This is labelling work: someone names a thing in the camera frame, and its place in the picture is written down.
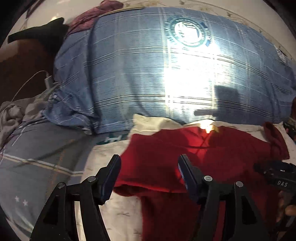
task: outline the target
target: blue plaid fabric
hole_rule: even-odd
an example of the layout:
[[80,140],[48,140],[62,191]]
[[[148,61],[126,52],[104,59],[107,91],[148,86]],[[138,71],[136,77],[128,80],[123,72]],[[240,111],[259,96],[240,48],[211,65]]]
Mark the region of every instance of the blue plaid fabric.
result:
[[296,94],[293,71],[263,35],[180,8],[103,16],[65,40],[54,68],[60,86],[44,115],[89,133],[129,130],[134,113],[279,123]]

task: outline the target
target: maroon fabric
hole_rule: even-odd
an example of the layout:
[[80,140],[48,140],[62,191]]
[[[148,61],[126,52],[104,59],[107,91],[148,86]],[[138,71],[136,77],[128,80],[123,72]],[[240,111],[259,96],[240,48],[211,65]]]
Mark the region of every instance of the maroon fabric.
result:
[[[275,221],[277,190],[254,172],[253,164],[288,159],[282,135],[271,123],[264,125],[270,143],[233,128],[218,130],[207,134],[198,127],[189,127],[132,136],[121,156],[122,167],[114,190],[141,199],[143,241],[187,241],[192,234],[199,207],[189,199],[184,187],[178,169],[181,154],[219,182],[242,181],[263,218]],[[215,240],[222,234],[223,210],[221,203]]]
[[104,13],[111,12],[113,10],[121,9],[123,3],[118,1],[105,0],[97,7],[94,7],[79,16],[77,16],[70,24],[66,37],[72,33],[90,29],[96,20],[96,18]]

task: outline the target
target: silver screw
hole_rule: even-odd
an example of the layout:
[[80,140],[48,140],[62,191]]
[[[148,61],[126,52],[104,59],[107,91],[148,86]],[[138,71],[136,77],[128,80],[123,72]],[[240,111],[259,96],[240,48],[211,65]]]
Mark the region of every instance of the silver screw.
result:
[[57,188],[63,188],[65,186],[65,183],[58,183]]
[[95,176],[90,176],[90,177],[87,178],[87,180],[91,183],[91,182],[96,180],[96,177]]
[[244,186],[244,184],[240,181],[236,182],[235,185],[237,185],[239,188]]
[[204,179],[207,181],[207,182],[210,182],[213,180],[213,178],[211,176],[204,176]]

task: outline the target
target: circular logo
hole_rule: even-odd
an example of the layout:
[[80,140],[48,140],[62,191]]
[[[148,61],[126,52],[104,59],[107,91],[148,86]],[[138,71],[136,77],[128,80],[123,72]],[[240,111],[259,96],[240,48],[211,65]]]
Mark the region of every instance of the circular logo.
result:
[[204,23],[189,18],[174,18],[165,24],[166,35],[188,47],[209,46],[211,33]]

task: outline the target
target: white cable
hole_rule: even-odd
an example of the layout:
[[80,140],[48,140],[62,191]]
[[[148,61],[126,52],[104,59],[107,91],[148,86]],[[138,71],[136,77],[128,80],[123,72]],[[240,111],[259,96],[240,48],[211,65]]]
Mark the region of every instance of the white cable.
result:
[[15,99],[15,97],[17,96],[17,94],[20,92],[20,90],[25,86],[26,83],[28,83],[36,74],[40,73],[40,72],[45,72],[46,73],[46,77],[49,77],[49,74],[47,71],[45,70],[40,70],[37,73],[35,73],[30,79],[28,79],[23,85],[22,87],[17,91],[17,93],[14,95],[14,97],[12,98],[11,102],[13,102],[13,100]]

